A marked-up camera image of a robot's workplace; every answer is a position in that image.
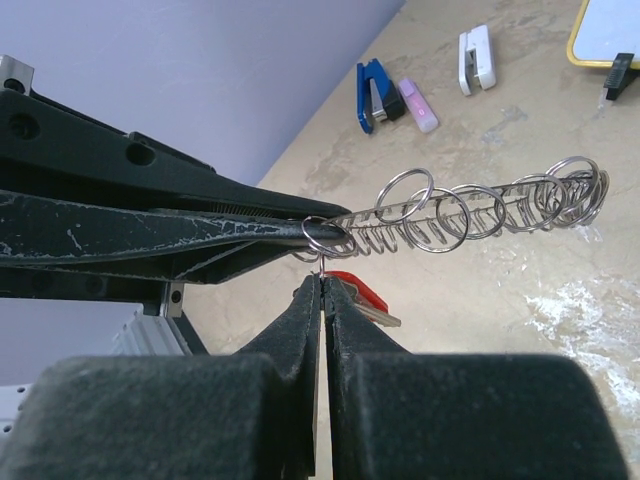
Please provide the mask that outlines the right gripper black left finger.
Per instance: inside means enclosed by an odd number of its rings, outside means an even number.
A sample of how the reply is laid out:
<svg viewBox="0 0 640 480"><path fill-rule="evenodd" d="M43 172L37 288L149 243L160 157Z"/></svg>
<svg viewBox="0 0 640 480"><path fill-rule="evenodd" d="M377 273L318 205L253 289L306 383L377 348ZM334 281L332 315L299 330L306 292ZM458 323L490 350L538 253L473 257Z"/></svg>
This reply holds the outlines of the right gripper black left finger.
<svg viewBox="0 0 640 480"><path fill-rule="evenodd" d="M13 479L306 479L316 472L321 283L231 355L76 357L9 436Z"/></svg>

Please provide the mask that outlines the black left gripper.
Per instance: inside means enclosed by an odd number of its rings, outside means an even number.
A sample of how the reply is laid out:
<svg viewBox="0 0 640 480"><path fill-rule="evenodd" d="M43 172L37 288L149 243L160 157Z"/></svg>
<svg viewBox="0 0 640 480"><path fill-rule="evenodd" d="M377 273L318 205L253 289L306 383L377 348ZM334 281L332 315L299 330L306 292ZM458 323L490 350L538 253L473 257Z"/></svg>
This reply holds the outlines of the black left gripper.
<svg viewBox="0 0 640 480"><path fill-rule="evenodd" d="M1 187L2 298L162 302L161 281L220 284L311 239L347 241L334 225L282 220L337 217L343 206L243 185L143 134L9 89Z"/></svg>

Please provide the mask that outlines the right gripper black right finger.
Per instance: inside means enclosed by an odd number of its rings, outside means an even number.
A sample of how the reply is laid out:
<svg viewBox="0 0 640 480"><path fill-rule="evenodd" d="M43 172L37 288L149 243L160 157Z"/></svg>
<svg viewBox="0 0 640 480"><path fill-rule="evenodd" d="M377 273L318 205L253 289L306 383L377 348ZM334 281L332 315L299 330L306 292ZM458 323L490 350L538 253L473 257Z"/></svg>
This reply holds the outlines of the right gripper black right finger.
<svg viewBox="0 0 640 480"><path fill-rule="evenodd" d="M596 389L548 354L417 354L323 283L337 479L625 479Z"/></svg>

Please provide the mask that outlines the silver key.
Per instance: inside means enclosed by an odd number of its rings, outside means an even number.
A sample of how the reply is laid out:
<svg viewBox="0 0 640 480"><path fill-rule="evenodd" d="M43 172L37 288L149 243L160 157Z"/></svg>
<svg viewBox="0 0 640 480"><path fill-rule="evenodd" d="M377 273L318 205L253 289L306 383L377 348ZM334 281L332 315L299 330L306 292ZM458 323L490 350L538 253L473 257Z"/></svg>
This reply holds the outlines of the silver key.
<svg viewBox="0 0 640 480"><path fill-rule="evenodd" d="M383 327L398 328L402 325L402 321L399 318L391 315L389 312L382 312L366 304L363 300L358 301L356 299L357 290L354 287L345 287L345 289L348 291L349 296L353 300L357 310L369 320Z"/></svg>

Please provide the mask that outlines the pink eraser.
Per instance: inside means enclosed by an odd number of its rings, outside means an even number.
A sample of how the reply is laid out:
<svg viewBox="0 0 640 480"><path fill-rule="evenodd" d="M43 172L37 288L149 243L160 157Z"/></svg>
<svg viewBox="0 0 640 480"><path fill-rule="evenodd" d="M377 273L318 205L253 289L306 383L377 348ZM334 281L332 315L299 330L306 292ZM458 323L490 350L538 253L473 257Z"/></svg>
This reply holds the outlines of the pink eraser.
<svg viewBox="0 0 640 480"><path fill-rule="evenodd" d="M399 81L398 87L419 130L422 133L435 130L439 126L439 120L415 82L409 78L403 78Z"/></svg>

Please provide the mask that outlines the blue stapler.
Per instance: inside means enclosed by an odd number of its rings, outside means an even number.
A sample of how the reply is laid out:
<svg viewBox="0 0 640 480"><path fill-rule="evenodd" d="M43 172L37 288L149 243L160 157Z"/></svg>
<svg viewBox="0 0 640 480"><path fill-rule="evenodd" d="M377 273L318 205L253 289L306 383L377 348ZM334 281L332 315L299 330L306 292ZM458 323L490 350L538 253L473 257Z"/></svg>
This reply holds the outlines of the blue stapler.
<svg viewBox="0 0 640 480"><path fill-rule="evenodd" d="M406 113L398 88L377 58L356 65L356 104L365 134L373 133L373 121L396 121Z"/></svg>

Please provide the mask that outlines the small whiteboard on stand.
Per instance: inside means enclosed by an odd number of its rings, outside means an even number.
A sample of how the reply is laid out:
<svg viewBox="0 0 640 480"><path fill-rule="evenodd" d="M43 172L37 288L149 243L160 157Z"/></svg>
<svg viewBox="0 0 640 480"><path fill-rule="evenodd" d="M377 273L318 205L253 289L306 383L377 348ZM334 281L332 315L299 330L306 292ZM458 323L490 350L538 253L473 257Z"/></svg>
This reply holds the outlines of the small whiteboard on stand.
<svg viewBox="0 0 640 480"><path fill-rule="evenodd" d="M583 1L566 55L574 66L606 70L605 99L616 101L639 78L639 0Z"/></svg>

